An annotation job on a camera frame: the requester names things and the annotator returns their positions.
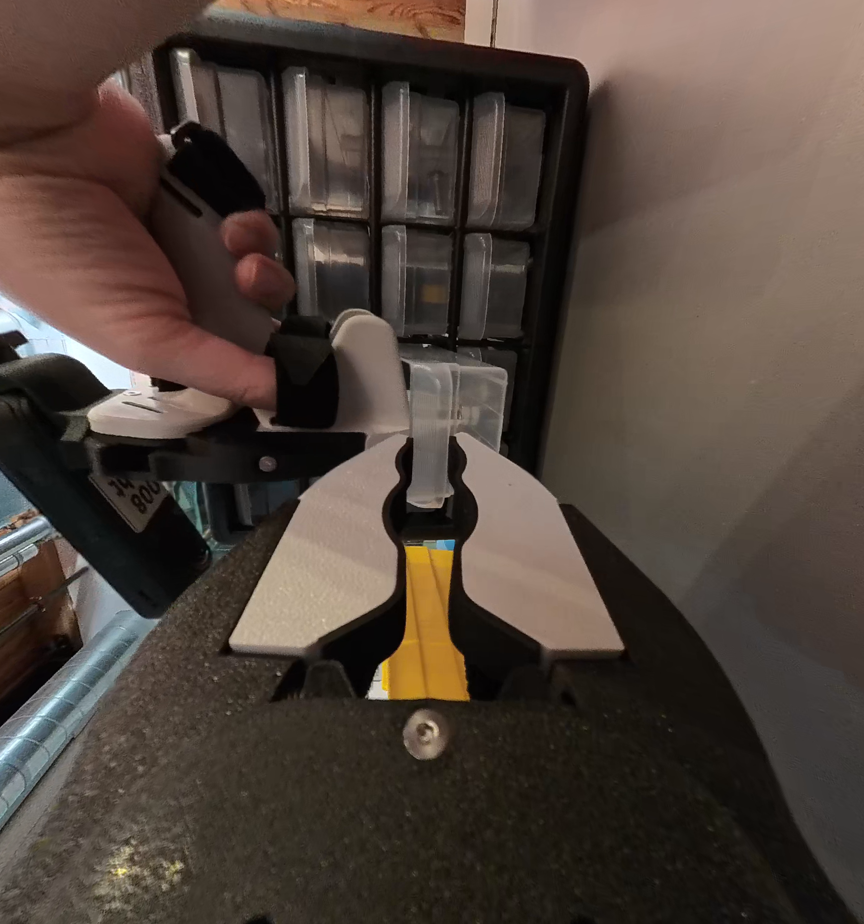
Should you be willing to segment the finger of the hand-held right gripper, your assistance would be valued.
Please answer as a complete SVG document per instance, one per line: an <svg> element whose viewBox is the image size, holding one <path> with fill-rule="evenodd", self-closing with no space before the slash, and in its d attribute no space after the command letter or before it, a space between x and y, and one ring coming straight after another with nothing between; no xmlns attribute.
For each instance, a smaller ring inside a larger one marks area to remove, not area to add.
<svg viewBox="0 0 864 924"><path fill-rule="evenodd" d="M330 433L388 438L410 432L399 342L393 328L372 312L349 308L330 330L339 399Z"/></svg>

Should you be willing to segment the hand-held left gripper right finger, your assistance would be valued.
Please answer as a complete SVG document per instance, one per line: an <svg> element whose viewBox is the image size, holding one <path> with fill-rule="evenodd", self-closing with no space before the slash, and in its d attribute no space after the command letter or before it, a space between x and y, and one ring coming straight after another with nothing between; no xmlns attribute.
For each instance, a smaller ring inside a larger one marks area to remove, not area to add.
<svg viewBox="0 0 864 924"><path fill-rule="evenodd" d="M535 643L542 661L616 659L624 643L556 497L505 456L460 433L459 486L472 502L456 546L469 602Z"/></svg>

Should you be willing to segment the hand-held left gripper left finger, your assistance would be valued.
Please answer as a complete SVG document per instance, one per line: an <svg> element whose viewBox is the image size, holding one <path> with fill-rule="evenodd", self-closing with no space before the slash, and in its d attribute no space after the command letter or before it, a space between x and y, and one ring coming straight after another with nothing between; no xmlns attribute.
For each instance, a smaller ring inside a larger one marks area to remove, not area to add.
<svg viewBox="0 0 864 924"><path fill-rule="evenodd" d="M312 658L394 603L405 563L391 509L406 449L406 435L392 435L301 496L231 632L232 652Z"/></svg>

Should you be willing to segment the clear plastic drawer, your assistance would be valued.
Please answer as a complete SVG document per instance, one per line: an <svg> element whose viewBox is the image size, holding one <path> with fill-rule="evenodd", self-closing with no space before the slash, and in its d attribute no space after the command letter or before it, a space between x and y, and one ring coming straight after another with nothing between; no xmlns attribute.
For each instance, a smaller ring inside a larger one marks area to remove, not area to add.
<svg viewBox="0 0 864 924"><path fill-rule="evenodd" d="M413 474L407 502L442 507L449 482L449 441L459 433L499 450L508 373L473 357L436 346L402 344L400 357L410 407Z"/></svg>

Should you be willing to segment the yellow plastic bin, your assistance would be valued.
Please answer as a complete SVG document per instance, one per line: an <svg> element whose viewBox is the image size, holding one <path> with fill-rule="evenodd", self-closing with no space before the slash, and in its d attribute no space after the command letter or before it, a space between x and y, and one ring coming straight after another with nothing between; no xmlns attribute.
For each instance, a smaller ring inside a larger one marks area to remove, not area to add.
<svg viewBox="0 0 864 924"><path fill-rule="evenodd" d="M407 545L403 641L378 667L369 699L469 701L463 655L449 634L452 539Z"/></svg>

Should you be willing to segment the person's right forearm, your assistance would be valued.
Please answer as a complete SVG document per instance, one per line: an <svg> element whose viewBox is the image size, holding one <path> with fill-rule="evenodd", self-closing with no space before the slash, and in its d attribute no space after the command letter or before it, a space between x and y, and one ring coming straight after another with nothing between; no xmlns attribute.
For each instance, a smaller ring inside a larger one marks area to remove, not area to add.
<svg viewBox="0 0 864 924"><path fill-rule="evenodd" d="M118 70L188 26L202 1L0 1L0 147L84 119Z"/></svg>

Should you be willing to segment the person's right hand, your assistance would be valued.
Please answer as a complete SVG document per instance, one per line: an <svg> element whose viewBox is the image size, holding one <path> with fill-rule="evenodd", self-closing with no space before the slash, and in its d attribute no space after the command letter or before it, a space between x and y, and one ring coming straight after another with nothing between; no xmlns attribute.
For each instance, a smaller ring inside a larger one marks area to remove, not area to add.
<svg viewBox="0 0 864 924"><path fill-rule="evenodd" d="M196 326L144 220L162 149L113 80L0 88L0 294L127 369L275 410L274 362Z"/></svg>

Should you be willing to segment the wooden ceiling beam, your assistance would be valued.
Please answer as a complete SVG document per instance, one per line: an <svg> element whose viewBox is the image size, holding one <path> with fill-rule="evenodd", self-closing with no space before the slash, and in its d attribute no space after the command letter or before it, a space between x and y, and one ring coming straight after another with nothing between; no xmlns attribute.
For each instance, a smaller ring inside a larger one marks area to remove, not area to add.
<svg viewBox="0 0 864 924"><path fill-rule="evenodd" d="M464 40L464 1L218 1L210 10L369 29L433 40Z"/></svg>

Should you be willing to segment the metal air duct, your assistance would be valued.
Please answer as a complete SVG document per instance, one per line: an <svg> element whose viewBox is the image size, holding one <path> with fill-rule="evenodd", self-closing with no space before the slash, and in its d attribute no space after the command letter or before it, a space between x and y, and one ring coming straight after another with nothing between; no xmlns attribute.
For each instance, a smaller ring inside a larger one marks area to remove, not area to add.
<svg viewBox="0 0 864 924"><path fill-rule="evenodd" d="M0 702L56 657L81 648L74 597L89 573L56 537L0 560Z"/></svg>

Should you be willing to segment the round metal duct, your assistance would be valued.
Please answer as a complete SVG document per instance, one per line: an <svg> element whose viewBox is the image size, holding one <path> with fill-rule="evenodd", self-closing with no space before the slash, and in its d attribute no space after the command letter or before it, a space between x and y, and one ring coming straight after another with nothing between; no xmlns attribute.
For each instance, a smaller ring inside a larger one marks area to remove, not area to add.
<svg viewBox="0 0 864 924"><path fill-rule="evenodd" d="M0 726L0 832L158 624L159 619L119 612Z"/></svg>

